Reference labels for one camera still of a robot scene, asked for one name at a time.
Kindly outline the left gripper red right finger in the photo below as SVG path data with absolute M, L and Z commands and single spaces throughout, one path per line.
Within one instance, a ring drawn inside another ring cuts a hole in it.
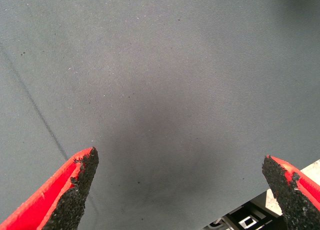
M 288 230 L 320 228 L 320 185 L 291 163 L 267 155 L 262 164 L 273 197 L 281 208 Z

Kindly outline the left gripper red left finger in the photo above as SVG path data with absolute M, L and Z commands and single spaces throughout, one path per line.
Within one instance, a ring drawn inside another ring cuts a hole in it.
M 67 160 L 0 224 L 2 230 L 76 230 L 99 164 L 95 147 Z

